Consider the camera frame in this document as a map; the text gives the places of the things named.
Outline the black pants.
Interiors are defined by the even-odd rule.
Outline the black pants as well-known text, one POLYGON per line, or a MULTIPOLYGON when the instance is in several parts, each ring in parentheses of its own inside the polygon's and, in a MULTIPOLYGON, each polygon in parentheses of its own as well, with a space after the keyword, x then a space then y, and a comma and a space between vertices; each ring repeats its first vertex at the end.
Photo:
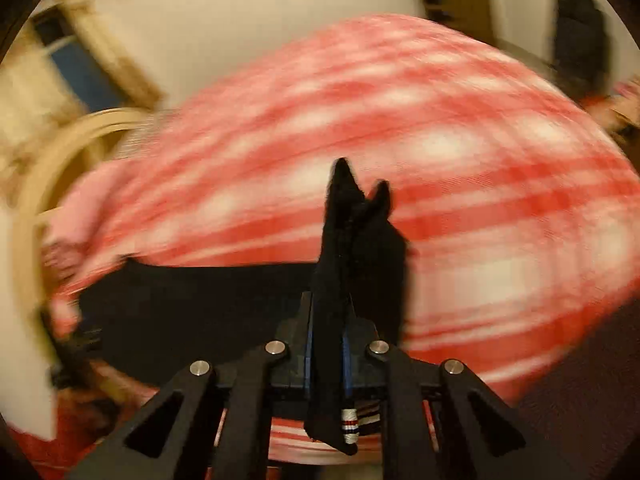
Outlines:
POLYGON ((354 415, 348 322, 364 318, 397 344, 404 317, 407 244, 390 223, 391 210, 386 182, 362 192, 348 162, 339 159, 317 261, 172 268, 129 258, 81 292, 74 334, 90 340, 93 359, 159 386, 195 360, 227 363, 273 340, 309 292, 304 427, 314 440, 352 455, 360 434, 372 427, 354 415))

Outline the dark blue window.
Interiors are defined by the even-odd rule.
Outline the dark blue window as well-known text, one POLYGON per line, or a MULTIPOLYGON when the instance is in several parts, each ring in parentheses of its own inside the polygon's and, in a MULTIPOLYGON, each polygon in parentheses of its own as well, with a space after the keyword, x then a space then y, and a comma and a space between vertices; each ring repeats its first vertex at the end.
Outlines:
POLYGON ((127 103, 125 92, 89 52, 58 6, 37 14, 34 29, 55 68, 88 112, 127 103))

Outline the cream wooden headboard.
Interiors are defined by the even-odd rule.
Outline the cream wooden headboard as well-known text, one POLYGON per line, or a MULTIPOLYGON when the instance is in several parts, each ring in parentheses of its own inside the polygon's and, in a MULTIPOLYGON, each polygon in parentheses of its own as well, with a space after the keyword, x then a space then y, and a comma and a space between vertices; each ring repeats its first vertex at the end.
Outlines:
POLYGON ((82 159, 85 170, 98 166, 111 154, 106 138, 137 128, 151 116, 148 110, 133 107, 82 116, 58 129, 28 168, 17 195, 11 236, 15 301, 24 315, 33 315, 47 298, 40 243, 43 229, 55 212, 52 196, 65 171, 76 158, 82 159))

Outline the striped grey pillow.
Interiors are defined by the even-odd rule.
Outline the striped grey pillow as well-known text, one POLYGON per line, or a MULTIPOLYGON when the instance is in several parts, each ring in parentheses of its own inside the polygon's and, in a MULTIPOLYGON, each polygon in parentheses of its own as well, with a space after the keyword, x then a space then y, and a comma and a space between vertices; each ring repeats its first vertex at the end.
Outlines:
POLYGON ((140 125, 135 126, 122 137, 115 148, 113 158, 127 159, 144 151, 163 130, 173 114, 172 110, 161 110, 145 118, 140 125))

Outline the black bag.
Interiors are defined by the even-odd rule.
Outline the black bag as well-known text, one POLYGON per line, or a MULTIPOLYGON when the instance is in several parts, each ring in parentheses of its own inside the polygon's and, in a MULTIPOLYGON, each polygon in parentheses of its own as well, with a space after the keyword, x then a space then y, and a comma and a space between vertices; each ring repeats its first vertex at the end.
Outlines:
POLYGON ((605 89, 610 37, 596 0, 555 0, 551 68, 556 86, 576 102, 605 89))

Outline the folded pink blanket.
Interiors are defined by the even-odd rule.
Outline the folded pink blanket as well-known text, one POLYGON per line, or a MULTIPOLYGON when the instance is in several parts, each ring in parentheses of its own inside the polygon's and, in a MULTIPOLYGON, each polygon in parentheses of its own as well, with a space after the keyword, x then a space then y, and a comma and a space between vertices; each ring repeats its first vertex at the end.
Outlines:
POLYGON ((127 159, 114 159, 83 174, 51 214, 42 261, 58 282, 69 280, 80 268, 108 204, 128 180, 128 166, 127 159))

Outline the beige floral right curtain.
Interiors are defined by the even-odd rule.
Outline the beige floral right curtain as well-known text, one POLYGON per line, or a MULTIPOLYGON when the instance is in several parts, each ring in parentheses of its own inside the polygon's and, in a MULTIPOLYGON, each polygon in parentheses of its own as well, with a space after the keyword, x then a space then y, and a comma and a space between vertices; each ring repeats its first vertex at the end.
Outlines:
POLYGON ((76 36, 99 66, 126 93, 137 107, 155 110, 164 92, 148 78, 140 66, 103 23, 93 0, 54 0, 72 25, 76 36))

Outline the beige floral curtain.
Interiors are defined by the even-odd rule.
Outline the beige floral curtain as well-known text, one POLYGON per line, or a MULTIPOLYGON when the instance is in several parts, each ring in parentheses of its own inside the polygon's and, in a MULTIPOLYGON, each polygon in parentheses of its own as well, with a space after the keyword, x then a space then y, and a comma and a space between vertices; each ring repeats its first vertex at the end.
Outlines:
POLYGON ((1 198, 8 206, 42 149, 86 113, 48 49, 30 30, 19 32, 1 62, 1 198))
POLYGON ((155 110, 164 92, 148 78, 140 66, 103 23, 93 0, 54 0, 72 25, 76 36, 99 66, 126 93, 137 107, 155 110))

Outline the beige floral left curtain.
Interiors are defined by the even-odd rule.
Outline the beige floral left curtain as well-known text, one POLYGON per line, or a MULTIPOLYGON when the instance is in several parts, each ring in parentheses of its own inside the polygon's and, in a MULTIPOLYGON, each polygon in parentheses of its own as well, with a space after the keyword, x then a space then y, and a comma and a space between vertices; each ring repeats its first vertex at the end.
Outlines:
POLYGON ((8 206, 42 149, 86 113, 48 49, 30 30, 19 32, 1 62, 1 198, 8 206))

